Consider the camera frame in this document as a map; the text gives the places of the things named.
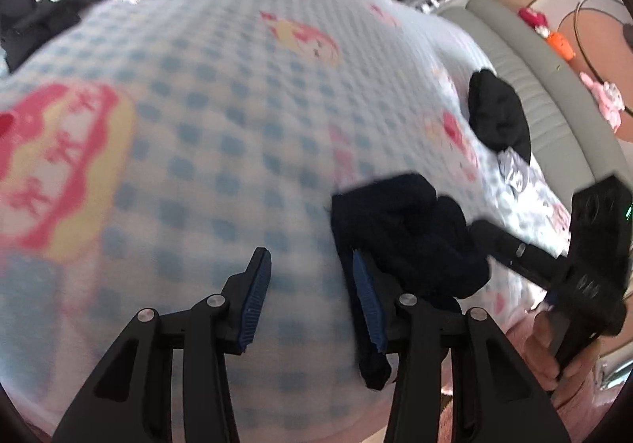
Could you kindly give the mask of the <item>person's right hand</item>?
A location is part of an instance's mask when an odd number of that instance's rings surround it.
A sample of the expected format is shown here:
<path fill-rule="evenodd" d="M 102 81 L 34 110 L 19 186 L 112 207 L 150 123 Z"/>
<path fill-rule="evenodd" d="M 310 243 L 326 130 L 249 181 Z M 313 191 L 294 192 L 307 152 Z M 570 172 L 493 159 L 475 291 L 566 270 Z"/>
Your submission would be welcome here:
<path fill-rule="evenodd" d="M 553 325 L 546 311 L 539 312 L 532 333 L 523 347 L 523 359 L 540 383 L 543 390 L 551 393 L 550 400 L 560 408 L 575 396 L 600 356 L 601 341 L 595 340 L 579 352 L 562 369 L 553 352 Z"/>

